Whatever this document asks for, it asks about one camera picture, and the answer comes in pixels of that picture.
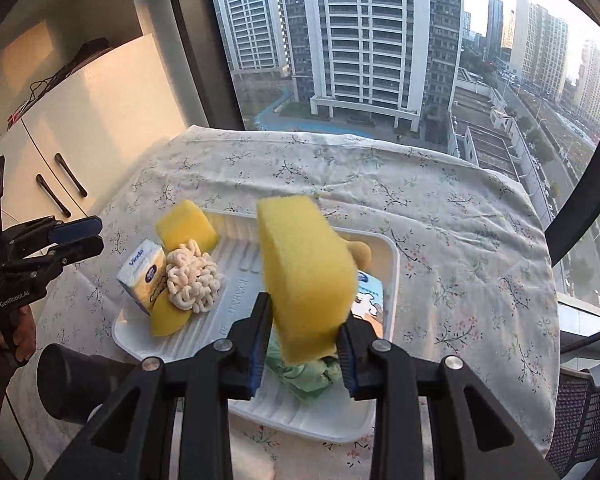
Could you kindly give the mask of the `person left hand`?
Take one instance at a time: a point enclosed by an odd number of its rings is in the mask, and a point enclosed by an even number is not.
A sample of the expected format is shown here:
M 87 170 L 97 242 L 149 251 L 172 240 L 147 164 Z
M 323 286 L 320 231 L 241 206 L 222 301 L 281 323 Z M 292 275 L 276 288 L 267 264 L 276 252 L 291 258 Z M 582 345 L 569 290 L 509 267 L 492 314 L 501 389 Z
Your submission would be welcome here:
M 8 350 L 19 366 L 26 364 L 36 350 L 36 323 L 30 306 L 13 310 L 0 325 L 0 347 Z

